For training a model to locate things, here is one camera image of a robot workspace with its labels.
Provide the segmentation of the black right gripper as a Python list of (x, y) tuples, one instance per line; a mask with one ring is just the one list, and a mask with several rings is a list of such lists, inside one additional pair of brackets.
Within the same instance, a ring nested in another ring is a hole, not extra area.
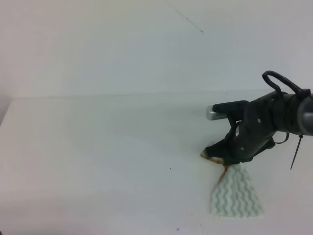
[(222, 158), (224, 165), (252, 161), (261, 152), (283, 144), (289, 132), (283, 117), (289, 97), (265, 95), (248, 103), (241, 121), (229, 121), (231, 129), (217, 143), (204, 149), (206, 158)]

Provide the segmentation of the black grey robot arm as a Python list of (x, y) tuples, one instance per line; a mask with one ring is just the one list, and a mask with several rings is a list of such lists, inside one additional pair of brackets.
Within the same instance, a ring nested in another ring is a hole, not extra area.
[(287, 135), (313, 134), (313, 97), (271, 92), (251, 102), (215, 104), (207, 109), (209, 120), (227, 118), (230, 130), (224, 139), (206, 147), (201, 156), (223, 165), (250, 162), (261, 152), (275, 147), (276, 132)]

